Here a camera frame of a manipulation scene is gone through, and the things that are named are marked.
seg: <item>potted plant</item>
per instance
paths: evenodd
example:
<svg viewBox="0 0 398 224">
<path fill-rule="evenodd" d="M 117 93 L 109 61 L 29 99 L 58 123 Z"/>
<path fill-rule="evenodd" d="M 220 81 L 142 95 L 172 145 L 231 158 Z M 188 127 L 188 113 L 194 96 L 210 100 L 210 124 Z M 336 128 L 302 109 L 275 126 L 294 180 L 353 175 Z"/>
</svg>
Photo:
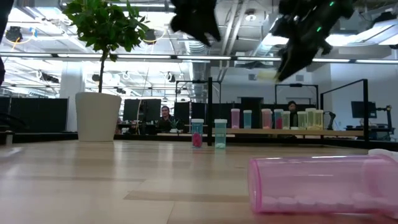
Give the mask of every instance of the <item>potted plant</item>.
<svg viewBox="0 0 398 224">
<path fill-rule="evenodd" d="M 172 127 L 172 129 L 170 130 L 170 133 L 178 133 L 178 127 L 177 127 L 178 121 L 173 120 L 170 125 Z"/>
<path fill-rule="evenodd" d="M 77 27 L 78 39 L 101 52 L 99 92 L 76 94 L 76 113 L 80 141 L 113 141 L 118 120 L 121 97 L 102 93 L 105 61 L 117 61 L 112 54 L 119 47 L 131 52 L 145 39 L 148 27 L 138 8 L 126 3 L 128 15 L 123 9 L 104 0 L 73 0 L 63 13 Z"/>
</svg>

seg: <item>person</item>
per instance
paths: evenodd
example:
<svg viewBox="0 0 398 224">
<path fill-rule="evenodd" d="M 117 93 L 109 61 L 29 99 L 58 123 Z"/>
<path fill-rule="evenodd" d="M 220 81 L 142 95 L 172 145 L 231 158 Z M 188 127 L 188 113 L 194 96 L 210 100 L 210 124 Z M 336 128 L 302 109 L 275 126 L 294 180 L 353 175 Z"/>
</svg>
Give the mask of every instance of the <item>person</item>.
<svg viewBox="0 0 398 224">
<path fill-rule="evenodd" d="M 295 101 L 290 101 L 287 103 L 287 106 L 290 111 L 290 127 L 298 127 L 299 122 L 297 119 L 297 104 Z"/>
<path fill-rule="evenodd" d="M 7 27 L 8 15 L 11 12 L 12 5 L 14 5 L 14 0 L 1 0 L 0 1 L 0 43 L 2 41 L 2 37 L 4 31 Z M 4 68 L 4 63 L 0 57 L 0 86 L 4 81 L 4 76 L 6 74 L 6 69 Z"/>
<path fill-rule="evenodd" d="M 156 128 L 160 131 L 168 132 L 172 129 L 172 122 L 178 121 L 170 115 L 170 108 L 168 106 L 162 107 L 162 117 L 158 120 Z M 177 124 L 177 129 L 181 128 L 180 122 Z"/>
</svg>

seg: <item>pink plastic container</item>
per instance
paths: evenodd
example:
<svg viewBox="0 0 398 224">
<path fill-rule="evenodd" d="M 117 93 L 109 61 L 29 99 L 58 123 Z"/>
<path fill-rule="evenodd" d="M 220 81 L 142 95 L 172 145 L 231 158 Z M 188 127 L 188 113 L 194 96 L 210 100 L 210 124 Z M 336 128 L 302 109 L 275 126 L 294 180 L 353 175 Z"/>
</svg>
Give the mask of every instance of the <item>pink plastic container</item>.
<svg viewBox="0 0 398 224">
<path fill-rule="evenodd" d="M 240 125 L 240 118 L 239 118 L 239 115 L 240 115 L 240 113 L 241 113 L 241 110 L 239 110 L 239 109 L 231 109 L 231 127 L 232 128 L 236 128 L 236 129 L 238 129 L 239 128 L 239 125 Z"/>
<path fill-rule="evenodd" d="M 272 111 L 271 109 L 262 109 L 262 128 L 271 129 L 272 128 Z"/>
<path fill-rule="evenodd" d="M 398 154 L 251 159 L 254 212 L 383 213 L 398 217 Z"/>
</svg>

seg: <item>clear plastic cup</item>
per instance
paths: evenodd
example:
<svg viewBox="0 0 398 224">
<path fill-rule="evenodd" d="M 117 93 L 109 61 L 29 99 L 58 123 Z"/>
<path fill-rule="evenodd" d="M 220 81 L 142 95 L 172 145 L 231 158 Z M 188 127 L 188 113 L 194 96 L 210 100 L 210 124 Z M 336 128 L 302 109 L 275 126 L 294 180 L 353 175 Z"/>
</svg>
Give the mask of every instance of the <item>clear plastic cup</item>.
<svg viewBox="0 0 398 224">
<path fill-rule="evenodd" d="M 284 111 L 282 109 L 275 109 L 274 110 L 274 122 L 275 122 L 275 129 L 282 129 L 283 128 L 283 121 L 282 121 L 282 113 Z"/>
<path fill-rule="evenodd" d="M 215 146 L 216 149 L 225 149 L 226 146 L 226 123 L 225 119 L 214 120 L 216 131 L 215 131 Z"/>
<path fill-rule="evenodd" d="M 239 129 L 240 125 L 240 115 L 241 110 L 239 109 L 231 109 L 231 127 L 234 129 Z"/>
<path fill-rule="evenodd" d="M 255 212 L 383 213 L 398 217 L 398 153 L 251 159 Z"/>
<path fill-rule="evenodd" d="M 282 129 L 290 129 L 290 111 L 282 112 Z"/>
<path fill-rule="evenodd" d="M 314 123 L 315 123 L 315 111 L 317 109 L 315 108 L 307 108 L 305 109 L 305 112 L 307 113 L 307 129 L 311 130 L 314 129 Z"/>
<path fill-rule="evenodd" d="M 244 129 L 251 129 L 251 110 L 244 110 L 243 111 L 243 128 Z"/>
<path fill-rule="evenodd" d="M 316 110 L 314 112 L 314 129 L 323 130 L 323 110 Z"/>
<path fill-rule="evenodd" d="M 262 128 L 271 129 L 272 128 L 272 111 L 271 109 L 262 109 Z"/>
<path fill-rule="evenodd" d="M 297 112 L 298 129 L 306 130 L 307 128 L 307 113 L 305 111 Z"/>
<path fill-rule="evenodd" d="M 203 119 L 191 120 L 192 147 L 200 148 L 202 145 L 203 122 L 204 122 Z"/>
</svg>

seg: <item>white planter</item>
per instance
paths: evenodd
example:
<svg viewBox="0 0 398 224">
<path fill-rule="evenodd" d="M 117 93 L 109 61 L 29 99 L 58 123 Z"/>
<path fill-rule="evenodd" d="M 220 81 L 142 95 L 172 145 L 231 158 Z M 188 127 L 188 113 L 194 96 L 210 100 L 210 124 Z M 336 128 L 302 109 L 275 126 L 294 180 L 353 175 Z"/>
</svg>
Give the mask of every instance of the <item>white planter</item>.
<svg viewBox="0 0 398 224">
<path fill-rule="evenodd" d="M 113 141 L 122 98 L 104 93 L 77 93 L 76 115 L 79 141 Z"/>
</svg>

